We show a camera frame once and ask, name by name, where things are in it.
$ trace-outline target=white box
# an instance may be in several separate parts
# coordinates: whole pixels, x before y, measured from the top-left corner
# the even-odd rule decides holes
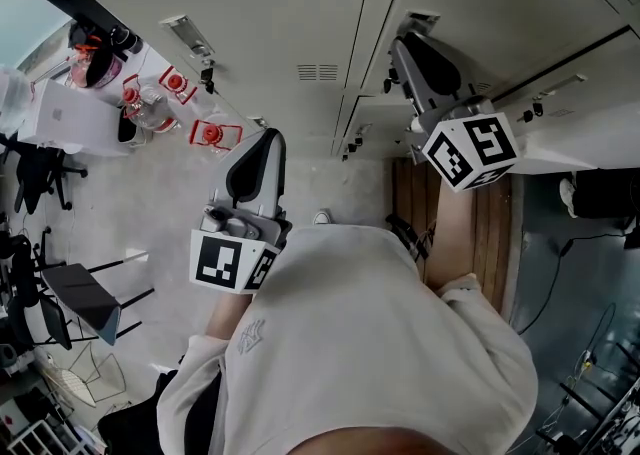
[[[267,242],[194,229],[189,280],[215,290],[256,293],[278,254]]]
[[[117,107],[53,80],[43,80],[35,86],[35,97],[18,131],[18,140],[67,153],[124,156],[131,149],[118,142],[119,119]]]
[[[422,152],[455,192],[493,183],[520,159],[503,113],[441,121]]]

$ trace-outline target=white cube with markers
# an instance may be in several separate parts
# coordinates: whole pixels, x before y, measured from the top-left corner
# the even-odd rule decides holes
[[[520,158],[503,113],[441,121],[422,152],[455,192],[493,183]]]
[[[279,249],[260,240],[194,229],[189,280],[230,293],[257,293],[279,253]]]

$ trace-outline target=white sweatshirt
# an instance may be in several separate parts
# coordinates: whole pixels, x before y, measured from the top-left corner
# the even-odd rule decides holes
[[[345,427],[403,427],[503,454],[533,413],[531,355],[473,276],[440,297],[394,235],[295,230],[227,343],[193,336],[158,404],[165,455],[222,368],[210,454],[283,455]]]

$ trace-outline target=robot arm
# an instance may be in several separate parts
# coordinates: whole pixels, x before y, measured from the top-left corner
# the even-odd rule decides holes
[[[233,293],[260,288],[291,230],[278,205],[285,159],[282,134],[269,128],[220,162],[200,229],[191,233],[192,282]]]
[[[384,90],[400,85],[416,111],[405,132],[414,163],[429,160],[459,191],[500,178],[518,160],[518,148],[504,114],[476,94],[467,59],[428,36],[436,21],[405,20],[391,44]]]

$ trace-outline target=black chair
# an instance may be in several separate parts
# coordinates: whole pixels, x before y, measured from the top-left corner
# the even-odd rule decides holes
[[[45,239],[49,233],[51,228],[45,228],[40,244],[34,245],[32,249],[26,236],[10,236],[8,231],[0,231],[0,258],[11,258],[11,271],[8,275],[10,289],[7,292],[10,295],[19,295],[24,307],[33,307],[40,299],[38,286],[42,284],[42,280],[36,277],[36,273],[66,265],[65,261],[54,264],[46,262]]]
[[[9,301],[7,308],[7,316],[9,319],[9,325],[15,335],[16,339],[26,347],[33,348],[42,345],[62,345],[65,349],[71,350],[72,344],[77,341],[91,341],[98,339],[97,336],[85,337],[84,334],[80,338],[71,339],[69,336],[68,325],[71,320],[66,321],[62,308],[56,304],[47,295],[40,297],[40,307],[42,308],[42,315],[44,322],[49,332],[49,338],[44,341],[36,342],[33,340],[29,325],[24,316],[25,306],[22,303],[19,296],[13,297]]]
[[[4,152],[4,162],[6,162],[10,151],[15,151],[20,155],[20,161],[16,169],[16,176],[20,185],[14,204],[16,213],[20,211],[24,200],[27,206],[27,212],[33,214],[38,206],[40,196],[45,192],[53,194],[52,185],[54,182],[58,190],[60,207],[63,210],[71,209],[71,203],[64,200],[62,176],[65,172],[72,172],[80,174],[82,178],[86,178],[88,176],[86,169],[65,167],[64,151],[52,147],[43,148],[33,144],[18,142],[17,135],[8,139],[6,136],[0,134],[0,144],[7,148]]]

